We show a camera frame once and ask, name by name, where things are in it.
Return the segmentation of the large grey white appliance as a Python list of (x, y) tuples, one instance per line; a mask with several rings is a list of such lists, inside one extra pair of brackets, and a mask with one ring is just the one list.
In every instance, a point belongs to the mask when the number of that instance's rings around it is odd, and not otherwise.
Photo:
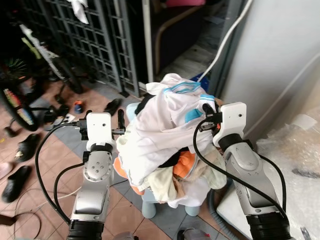
[(320, 0), (253, 0), (221, 98), (247, 106), (246, 138), (257, 140), (297, 105), (320, 57)]

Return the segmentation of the white cloth on gate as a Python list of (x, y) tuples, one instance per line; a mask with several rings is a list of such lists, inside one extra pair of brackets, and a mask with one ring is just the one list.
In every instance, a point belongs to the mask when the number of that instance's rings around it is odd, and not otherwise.
[(87, 14), (85, 9), (89, 7), (88, 0), (66, 0), (71, 4), (71, 9), (74, 16), (83, 23), (84, 25), (89, 25), (89, 19), (87, 18)]

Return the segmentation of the black shoe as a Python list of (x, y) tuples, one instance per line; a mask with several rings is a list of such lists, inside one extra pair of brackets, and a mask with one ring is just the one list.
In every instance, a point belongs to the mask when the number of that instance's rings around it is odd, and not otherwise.
[(121, 107), (121, 103), (122, 98), (115, 98), (104, 107), (103, 112), (110, 114), (110, 116), (114, 116)]

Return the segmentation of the orange garment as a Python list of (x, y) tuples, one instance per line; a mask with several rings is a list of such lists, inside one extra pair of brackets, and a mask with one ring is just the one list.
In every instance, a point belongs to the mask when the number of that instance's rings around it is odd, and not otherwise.
[(159, 167), (177, 151), (176, 148), (169, 148), (142, 154), (135, 153), (133, 150), (126, 150), (115, 158), (113, 166), (119, 176), (128, 180), (131, 189), (136, 194), (142, 195), (145, 190), (150, 190), (148, 183), (146, 183), (147, 176), (158, 169), (172, 170), (174, 174), (181, 178), (185, 178), (188, 173), (195, 169), (199, 160), (189, 150), (182, 150), (176, 165)]

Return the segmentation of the blue plastic container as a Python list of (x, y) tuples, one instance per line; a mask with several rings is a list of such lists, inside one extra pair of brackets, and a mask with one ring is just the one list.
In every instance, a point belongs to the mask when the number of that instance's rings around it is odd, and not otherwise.
[(192, 80), (192, 82), (199, 82), (202, 89), (204, 89), (206, 92), (209, 91), (210, 80), (208, 76), (206, 76), (206, 74), (204, 74), (203, 72), (190, 78), (190, 80)]

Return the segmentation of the light blue cloth item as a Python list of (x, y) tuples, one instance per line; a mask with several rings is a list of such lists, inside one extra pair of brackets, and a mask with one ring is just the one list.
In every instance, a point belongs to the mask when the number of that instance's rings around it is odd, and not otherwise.
[(213, 107), (216, 103), (216, 98), (212, 94), (201, 94), (200, 96), (192, 97), (185, 104), (185, 123), (194, 121), (205, 115), (203, 105), (208, 104)]

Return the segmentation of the dark metal grille gate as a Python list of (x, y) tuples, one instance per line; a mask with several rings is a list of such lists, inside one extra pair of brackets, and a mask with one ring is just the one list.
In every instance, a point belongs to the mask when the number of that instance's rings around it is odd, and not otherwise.
[(83, 23), (74, 14), (72, 0), (18, 0), (30, 27), (37, 34), (52, 38), (75, 66), (95, 80), (118, 90), (121, 95), (138, 97), (138, 82), (144, 58), (137, 57), (134, 27), (135, 1), (86, 0), (79, 9)]

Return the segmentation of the pink shoe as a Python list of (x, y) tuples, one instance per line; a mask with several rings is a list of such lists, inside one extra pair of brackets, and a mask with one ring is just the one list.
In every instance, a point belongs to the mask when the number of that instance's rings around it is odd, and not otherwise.
[(13, 162), (0, 163), (0, 179), (8, 176), (13, 171), (14, 166)]

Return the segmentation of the grey robot foot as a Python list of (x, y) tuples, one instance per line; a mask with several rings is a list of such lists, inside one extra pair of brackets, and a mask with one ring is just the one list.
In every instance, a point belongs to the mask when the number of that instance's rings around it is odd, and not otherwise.
[(114, 235), (112, 240), (139, 240), (139, 238), (130, 231), (124, 231)]
[(212, 240), (210, 234), (197, 228), (181, 228), (177, 233), (177, 240)]

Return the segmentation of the large white garment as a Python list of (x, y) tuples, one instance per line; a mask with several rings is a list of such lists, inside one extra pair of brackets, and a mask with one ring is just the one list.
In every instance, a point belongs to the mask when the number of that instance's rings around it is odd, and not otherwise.
[(148, 83), (146, 89), (154, 97), (130, 121), (125, 134), (117, 138), (119, 154), (126, 150), (145, 154), (185, 147), (194, 151), (194, 132), (205, 115), (186, 123), (185, 110), (188, 100), (207, 94), (201, 83), (168, 73), (160, 82)]

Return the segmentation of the clear bubble wrap sheet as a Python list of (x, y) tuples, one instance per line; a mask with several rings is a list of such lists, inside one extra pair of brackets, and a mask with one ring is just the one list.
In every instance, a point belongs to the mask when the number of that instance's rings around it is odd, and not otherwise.
[(320, 128), (318, 112), (296, 115), (257, 140), (257, 151), (279, 167), (285, 211), (296, 240), (320, 240)]

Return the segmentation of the grey right robot foot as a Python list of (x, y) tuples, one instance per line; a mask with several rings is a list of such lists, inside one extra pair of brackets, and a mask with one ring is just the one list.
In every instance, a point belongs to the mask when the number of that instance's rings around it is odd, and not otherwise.
[(210, 234), (197, 228), (181, 228), (177, 233), (177, 240), (212, 240)]

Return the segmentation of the grey left robot foot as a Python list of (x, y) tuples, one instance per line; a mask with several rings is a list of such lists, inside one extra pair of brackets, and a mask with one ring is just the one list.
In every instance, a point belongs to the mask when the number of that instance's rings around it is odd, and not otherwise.
[(139, 240), (139, 238), (130, 231), (124, 231), (114, 235), (112, 240)]

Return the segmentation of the cream garment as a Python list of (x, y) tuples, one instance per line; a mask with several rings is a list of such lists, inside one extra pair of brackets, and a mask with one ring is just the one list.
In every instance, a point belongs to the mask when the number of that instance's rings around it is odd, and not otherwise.
[(162, 168), (149, 174), (146, 183), (156, 201), (165, 202), (172, 208), (179, 205), (198, 207), (204, 203), (210, 190), (226, 186), (227, 176), (199, 162), (185, 177), (174, 174), (171, 169)]

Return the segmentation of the light blue plastic stool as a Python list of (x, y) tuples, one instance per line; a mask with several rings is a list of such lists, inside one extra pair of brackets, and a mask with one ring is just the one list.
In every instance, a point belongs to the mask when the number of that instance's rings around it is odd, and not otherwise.
[[(135, 119), (135, 110), (137, 109), (139, 103), (130, 103), (125, 108), (125, 114), (128, 121), (133, 121)], [(144, 194), (141, 195), (142, 207), (141, 213), (145, 218), (153, 218), (157, 213), (156, 204), (159, 203), (151, 190), (145, 190)], [(185, 212), (191, 217), (196, 217), (200, 210), (201, 205), (198, 206), (185, 206)]]

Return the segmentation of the white upright pole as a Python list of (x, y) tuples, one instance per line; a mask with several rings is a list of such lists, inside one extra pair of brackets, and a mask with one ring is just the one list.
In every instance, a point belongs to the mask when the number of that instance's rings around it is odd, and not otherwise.
[(152, 19), (150, 0), (141, 0), (142, 20), (144, 30), (145, 57), (147, 83), (154, 80), (154, 63), (153, 63), (153, 43), (152, 43)]

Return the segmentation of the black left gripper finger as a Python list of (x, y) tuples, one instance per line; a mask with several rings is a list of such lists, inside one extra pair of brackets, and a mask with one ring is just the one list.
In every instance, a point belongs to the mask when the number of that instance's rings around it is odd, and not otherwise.
[(113, 135), (123, 135), (126, 132), (125, 126), (125, 111), (123, 109), (118, 109), (117, 111), (117, 126), (112, 130)]

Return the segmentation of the black bicycle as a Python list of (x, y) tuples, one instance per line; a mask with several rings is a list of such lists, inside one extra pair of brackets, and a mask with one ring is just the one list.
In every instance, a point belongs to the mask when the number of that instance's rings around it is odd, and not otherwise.
[[(59, 47), (49, 46), (38, 39), (17, 9), (0, 9), (0, 106), (11, 116), (3, 128), (9, 137), (16, 136), (13, 123), (26, 131), (38, 130), (42, 121), (36, 111), (68, 114), (68, 106), (62, 96), (65, 89), (76, 94), (85, 91), (81, 79), (89, 76), (77, 73), (70, 62), (58, 54), (59, 51)], [(31, 106), (45, 92), (42, 86), (45, 80), (62, 82), (54, 95), (62, 110)]]

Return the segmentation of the black sandal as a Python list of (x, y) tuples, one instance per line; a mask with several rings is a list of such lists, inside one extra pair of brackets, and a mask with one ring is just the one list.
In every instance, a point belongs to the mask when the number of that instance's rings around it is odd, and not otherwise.
[(25, 187), (25, 184), (31, 173), (32, 166), (25, 165), (19, 167), (7, 178), (7, 185), (0, 195), (4, 203), (10, 204), (20, 197), (21, 192)]
[(14, 162), (23, 163), (34, 157), (38, 144), (41, 141), (41, 133), (28, 135), (23, 141), (18, 143), (18, 150), (14, 156)]

